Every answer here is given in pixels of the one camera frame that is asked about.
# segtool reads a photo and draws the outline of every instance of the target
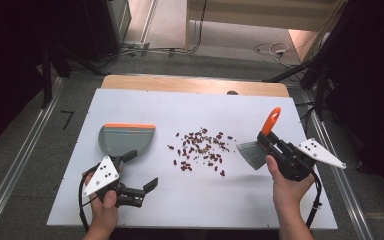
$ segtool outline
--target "black stand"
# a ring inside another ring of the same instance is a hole
[[[332,51],[334,51],[334,44],[336,43],[336,39],[344,29],[346,24],[349,22],[358,6],[359,3],[347,3],[347,6],[345,7],[341,18],[333,29],[331,35],[327,38],[326,42],[320,48],[319,52],[312,59],[302,63],[299,66],[289,69],[288,71],[280,74],[277,77],[264,80],[264,82],[278,83],[294,74],[307,70],[300,81],[300,85],[303,89],[309,89],[314,85],[317,80],[319,80],[316,92],[316,102],[313,110],[316,111],[320,121],[323,121],[322,107],[324,100],[324,92],[329,79],[329,56]]]
[[[42,51],[42,73],[44,80],[42,109],[46,108],[52,99],[51,63],[60,77],[69,78],[72,70],[66,61],[67,58],[73,59],[97,75],[107,76],[111,74],[102,72],[62,45],[47,44]]]

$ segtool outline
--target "white board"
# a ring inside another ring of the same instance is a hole
[[[291,98],[98,89],[47,224],[81,225],[77,191],[82,172],[104,156],[98,146],[99,129],[105,123],[143,123],[156,126],[154,137],[141,156],[125,165],[122,181],[128,187],[141,189],[158,177],[159,184],[145,197],[142,208],[119,208],[118,226],[278,228],[272,202],[273,182],[267,167],[253,170],[235,147],[237,143],[255,141],[268,114],[277,106],[282,112],[273,132],[286,142],[303,142],[304,131]],[[181,160],[177,155],[182,146],[179,138],[202,127],[208,129],[207,135],[223,132],[224,136],[232,136],[230,152],[220,152],[223,163],[218,164],[218,171],[203,164],[202,159],[191,162],[193,171],[182,171],[180,165],[173,164],[174,159],[178,163]],[[222,169],[224,177],[219,174]],[[301,202],[304,220],[315,195],[313,185]],[[321,202],[323,206],[312,228],[336,229],[325,192]],[[85,211],[90,223],[90,207],[85,207]]]

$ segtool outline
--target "white triangular bracket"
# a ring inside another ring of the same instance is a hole
[[[118,180],[118,172],[109,156],[105,156],[83,191],[83,197],[100,190],[108,184]]]
[[[326,148],[324,148],[320,143],[318,143],[314,138],[308,139],[300,144],[297,148],[305,155],[313,158],[314,160],[327,163],[329,165],[345,169],[347,165],[341,162],[336,158],[332,153],[330,153]]]

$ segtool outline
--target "pile of beans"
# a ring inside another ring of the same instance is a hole
[[[206,128],[201,128],[200,131],[190,132],[183,136],[177,133],[176,138],[180,138],[180,148],[175,149],[174,146],[167,145],[170,150],[177,154],[176,159],[173,160],[173,165],[179,164],[182,171],[192,171],[193,163],[202,162],[203,165],[214,169],[214,172],[218,172],[223,177],[226,176],[225,170],[221,169],[220,165],[223,163],[222,153],[229,153],[229,143],[236,142],[232,136],[225,136],[223,132],[210,136]]]

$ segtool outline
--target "orange handle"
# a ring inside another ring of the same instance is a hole
[[[264,123],[263,128],[261,129],[261,132],[267,136],[271,132],[274,124],[276,123],[277,119],[280,115],[280,107],[276,107],[273,109],[273,111],[270,113],[270,115],[267,117],[266,122]]]

